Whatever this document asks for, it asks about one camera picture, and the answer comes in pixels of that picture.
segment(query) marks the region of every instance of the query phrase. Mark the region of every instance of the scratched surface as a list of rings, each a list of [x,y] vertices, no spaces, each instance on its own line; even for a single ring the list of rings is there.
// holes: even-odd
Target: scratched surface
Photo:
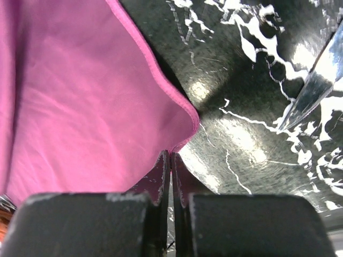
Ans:
[[[296,194],[343,206],[343,83],[277,134],[343,15],[334,0],[122,0],[202,124],[180,154],[215,192]]]

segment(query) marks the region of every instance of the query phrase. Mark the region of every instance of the orange object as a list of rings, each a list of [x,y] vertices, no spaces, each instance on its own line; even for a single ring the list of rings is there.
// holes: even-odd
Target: orange object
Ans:
[[[13,214],[0,210],[0,242],[4,241]]]

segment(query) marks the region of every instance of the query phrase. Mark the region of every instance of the pink fabric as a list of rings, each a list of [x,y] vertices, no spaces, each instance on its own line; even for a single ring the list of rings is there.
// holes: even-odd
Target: pink fabric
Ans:
[[[122,192],[196,132],[117,0],[0,1],[0,193]]]

